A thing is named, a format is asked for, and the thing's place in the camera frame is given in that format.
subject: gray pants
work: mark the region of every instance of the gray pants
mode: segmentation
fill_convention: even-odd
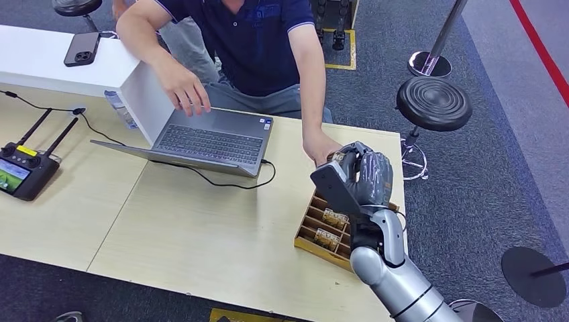
[[[217,82],[219,75],[192,17],[178,23],[168,22],[160,29],[160,35],[172,57],[196,74],[202,83]]]
[[[205,49],[201,31],[191,17],[177,24],[166,24],[160,29],[160,35],[172,56],[196,74],[204,84],[211,106],[301,118],[300,85],[293,85],[265,97],[254,97],[241,93],[223,74],[218,74]],[[327,108],[324,109],[322,121],[332,123],[332,115]]]
[[[298,84],[263,97],[249,96],[241,93],[220,73],[218,82],[204,84],[204,87],[212,107],[294,119],[302,116],[301,88]],[[322,122],[332,123],[332,114],[328,108],[324,108]]]

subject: navy polo shirt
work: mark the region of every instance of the navy polo shirt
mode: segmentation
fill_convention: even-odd
[[[157,0],[174,23],[191,16],[222,71],[241,92],[266,96],[299,83],[288,31],[313,23],[309,0],[245,0],[234,15],[221,0]]]

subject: black stool seat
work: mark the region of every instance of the black stool seat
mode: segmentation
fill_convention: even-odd
[[[411,123],[431,131],[454,131],[472,115],[466,93],[441,78],[419,76],[403,83],[397,109]]]
[[[56,13],[65,17],[79,17],[97,10],[103,0],[52,0]]]

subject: floor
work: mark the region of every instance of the floor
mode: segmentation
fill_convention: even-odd
[[[394,109],[411,75],[410,54],[428,50],[452,0],[362,1],[356,22],[357,70],[327,73],[327,106],[337,123],[405,132]],[[444,55],[450,80],[474,105],[452,133],[421,133],[431,178],[405,186],[409,255],[449,301],[486,303],[505,321],[569,321],[569,305],[540,309],[519,298],[500,269],[503,252],[527,246],[568,261],[569,109],[514,7],[520,3],[553,61],[569,77],[569,3],[470,1]],[[49,1],[0,0],[0,23],[85,32],[81,19],[57,16]],[[93,19],[110,29],[109,1]],[[79,308],[93,321],[208,321],[203,299],[0,256],[0,316],[47,321]]]

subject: controller screen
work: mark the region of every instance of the controller screen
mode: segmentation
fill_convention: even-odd
[[[28,170],[0,159],[0,190],[13,193],[29,174]]]

